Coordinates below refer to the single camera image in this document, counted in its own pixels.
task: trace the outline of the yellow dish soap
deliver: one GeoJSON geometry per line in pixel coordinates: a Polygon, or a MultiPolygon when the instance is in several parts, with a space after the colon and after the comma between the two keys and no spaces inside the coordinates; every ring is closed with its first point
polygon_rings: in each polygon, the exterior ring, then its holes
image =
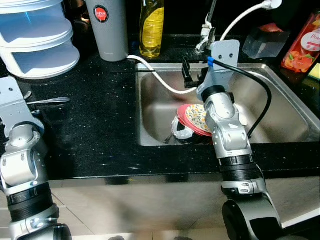
{"type": "Polygon", "coordinates": [[[165,20],[165,0],[141,0],[140,53],[148,58],[160,55],[165,20]]]}

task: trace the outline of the metal bracket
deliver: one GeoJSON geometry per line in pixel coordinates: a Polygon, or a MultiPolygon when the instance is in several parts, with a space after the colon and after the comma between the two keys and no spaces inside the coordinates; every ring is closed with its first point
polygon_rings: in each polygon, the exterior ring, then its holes
{"type": "MultiPolygon", "coordinates": [[[[219,62],[228,64],[232,67],[238,66],[238,58],[240,51],[240,42],[238,40],[215,41],[212,43],[211,56],[219,62]]],[[[196,95],[198,99],[203,100],[201,94],[211,86],[221,85],[226,91],[229,88],[229,81],[234,72],[216,64],[209,67],[209,71],[205,76],[204,82],[197,88],[196,95]]]]}
{"type": "Polygon", "coordinates": [[[0,78],[0,118],[5,125],[4,134],[7,138],[20,123],[32,123],[41,134],[45,132],[45,126],[31,114],[16,79],[11,76],[0,78]]]}

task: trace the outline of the sponge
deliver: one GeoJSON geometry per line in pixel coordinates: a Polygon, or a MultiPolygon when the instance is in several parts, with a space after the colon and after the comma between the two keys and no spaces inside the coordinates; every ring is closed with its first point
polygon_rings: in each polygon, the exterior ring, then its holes
{"type": "Polygon", "coordinates": [[[309,77],[320,80],[320,63],[317,63],[311,72],[309,73],[309,77]]]}

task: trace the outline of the sink basin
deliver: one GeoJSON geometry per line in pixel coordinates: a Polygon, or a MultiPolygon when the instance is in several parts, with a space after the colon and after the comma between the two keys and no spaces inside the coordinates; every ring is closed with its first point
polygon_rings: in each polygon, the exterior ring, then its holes
{"type": "MultiPolygon", "coordinates": [[[[198,73],[207,65],[190,65],[192,78],[197,80],[198,73]]],[[[262,79],[272,92],[272,103],[268,113],[252,133],[252,144],[318,142],[320,120],[288,88],[288,86],[265,64],[241,63],[241,69],[254,73],[262,79]]],[[[184,90],[182,65],[177,63],[157,63],[152,67],[163,80],[177,90],[184,90]]],[[[138,70],[146,70],[142,64],[138,70]]],[[[142,146],[176,145],[165,144],[171,135],[171,123],[177,115],[177,109],[184,104],[203,104],[196,92],[179,95],[168,91],[150,72],[139,72],[137,87],[137,130],[138,143],[142,146]]],[[[234,94],[235,105],[246,118],[248,132],[263,111],[267,94],[252,79],[234,73],[229,91],[234,94]]]]}

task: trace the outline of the red logo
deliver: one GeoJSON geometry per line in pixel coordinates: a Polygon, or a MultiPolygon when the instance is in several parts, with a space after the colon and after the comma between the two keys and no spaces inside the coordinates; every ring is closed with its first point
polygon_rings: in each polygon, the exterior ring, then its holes
{"type": "Polygon", "coordinates": [[[100,6],[100,5],[95,6],[94,15],[95,15],[95,18],[100,23],[105,23],[109,18],[109,13],[108,13],[107,9],[103,6],[100,6]]]}

